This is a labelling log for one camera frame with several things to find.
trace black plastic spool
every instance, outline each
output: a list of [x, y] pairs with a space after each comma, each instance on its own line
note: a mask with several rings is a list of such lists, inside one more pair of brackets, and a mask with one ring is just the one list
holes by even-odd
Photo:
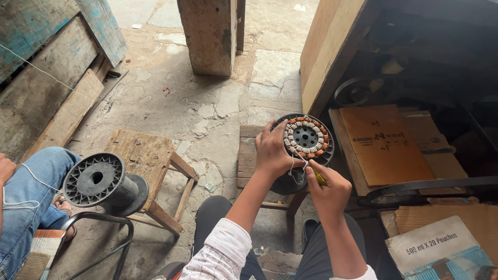
[[[309, 118], [317, 121], [325, 128], [325, 130], [329, 134], [329, 142], [328, 142], [329, 146], [327, 147], [327, 150], [323, 152], [323, 154], [321, 154], [319, 157], [313, 158], [313, 160], [316, 161], [317, 163], [323, 166], [327, 166], [330, 160], [332, 159], [332, 156], [334, 155], [334, 140], [332, 139], [332, 134], [330, 133], [330, 130], [314, 116], [305, 115], [302, 113], [292, 113], [289, 115], [285, 115], [276, 120], [273, 126], [271, 126], [270, 131], [272, 131], [275, 127], [277, 127], [279, 123], [281, 123], [284, 120], [290, 120], [293, 118], [304, 117], [304, 116], [308, 116]], [[294, 130], [293, 136], [296, 143], [303, 148], [313, 147], [316, 144], [315, 141], [318, 140], [318, 137], [315, 135], [314, 130], [302, 126]], [[285, 150], [290, 156], [294, 156], [295, 158], [299, 159], [298, 156], [292, 155], [292, 153], [287, 149], [287, 147], [285, 148]], [[293, 194], [300, 191], [308, 183], [308, 179], [306, 178], [306, 174], [304, 174], [302, 167], [293, 168], [291, 170], [291, 174], [292, 177], [296, 179], [295, 181], [291, 176], [289, 176], [288, 172], [286, 172], [284, 175], [280, 176], [279, 178], [277, 178], [277, 180], [275, 180], [273, 185], [271, 185], [270, 190], [278, 194]]]
[[125, 217], [144, 206], [149, 187], [142, 176], [126, 174], [119, 156], [102, 152], [74, 165], [64, 179], [63, 194], [71, 205], [102, 205], [108, 214]]

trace sandal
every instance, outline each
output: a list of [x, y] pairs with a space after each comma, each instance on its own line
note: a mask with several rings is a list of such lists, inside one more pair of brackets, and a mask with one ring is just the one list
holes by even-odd
[[[58, 203], [59, 205], [61, 205], [62, 202], [64, 202], [64, 201], [67, 201], [66, 198], [64, 198], [64, 195], [63, 194], [59, 194], [59, 196], [54, 201], [54, 206], [57, 209], [59, 209], [58, 206], [55, 205], [55, 203]], [[64, 211], [69, 217], [71, 217], [73, 215], [73, 212], [71, 211], [71, 209], [65, 208], [65, 209], [59, 209], [59, 210]], [[73, 236], [71, 236], [70, 238], [64, 240], [64, 242], [72, 240], [76, 236], [76, 234], [78, 233], [78, 229], [76, 228], [76, 225], [72, 225], [71, 228], [74, 231]]]

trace black trousers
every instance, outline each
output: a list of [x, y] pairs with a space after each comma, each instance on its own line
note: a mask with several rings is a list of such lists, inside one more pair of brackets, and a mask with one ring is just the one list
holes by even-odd
[[[218, 221], [225, 217], [231, 207], [232, 204], [228, 199], [220, 195], [209, 197], [201, 204], [195, 215], [197, 226], [195, 228], [194, 246], [192, 248], [193, 256], [202, 249], [208, 235], [214, 229]], [[363, 258], [366, 260], [363, 232], [358, 223], [356, 223], [351, 216], [347, 214], [344, 216], [349, 230], [351, 231]], [[251, 276], [254, 276], [256, 280], [266, 280], [253, 250], [250, 250], [246, 257], [246, 266], [242, 268], [241, 280], [248, 280]], [[322, 225], [319, 224], [304, 251], [295, 279], [329, 280], [330, 277], [333, 277], [333, 273], [330, 264], [329, 251], [327, 242], [325, 241], [325, 232]]]

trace stone floor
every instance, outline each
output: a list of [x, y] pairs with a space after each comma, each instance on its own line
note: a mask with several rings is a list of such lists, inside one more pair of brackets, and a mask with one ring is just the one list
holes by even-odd
[[[175, 0], [108, 0], [129, 50], [129, 73], [102, 101], [69, 144], [81, 157], [101, 152], [114, 130], [133, 130], [174, 139], [176, 151], [201, 175], [183, 213], [184, 233], [135, 223], [133, 243], [121, 279], [150, 279], [173, 261], [189, 260], [194, 216], [211, 195], [234, 201], [240, 125], [264, 125], [271, 118], [302, 111], [299, 58], [318, 0], [247, 0], [245, 51], [233, 76], [195, 76]], [[296, 4], [304, 11], [294, 9]], [[211, 194], [203, 185], [211, 182]], [[186, 178], [169, 171], [157, 202], [175, 212]], [[267, 201], [281, 196], [269, 193]], [[101, 207], [74, 211], [102, 211]], [[285, 212], [261, 209], [251, 232], [255, 248], [301, 252], [301, 223], [317, 218], [308, 196], [295, 221]], [[78, 235], [60, 254], [49, 276], [66, 279], [117, 247], [126, 227], [80, 221]], [[82, 279], [111, 279], [119, 254]]]

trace blue jeans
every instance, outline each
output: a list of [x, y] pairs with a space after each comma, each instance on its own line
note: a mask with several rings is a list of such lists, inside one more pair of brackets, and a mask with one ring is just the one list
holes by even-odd
[[[49, 147], [35, 153], [24, 164], [29, 167], [36, 178], [60, 189], [66, 174], [79, 161], [79, 156], [64, 148]], [[15, 171], [3, 189], [5, 203], [29, 200], [40, 203], [40, 206], [32, 209], [8, 209], [8, 207], [32, 207], [37, 203], [3, 205], [0, 270], [3, 270], [6, 279], [14, 279], [29, 254], [35, 231], [37, 229], [58, 230], [69, 217], [64, 211], [51, 205], [56, 190], [38, 182], [25, 166], [20, 166]]]

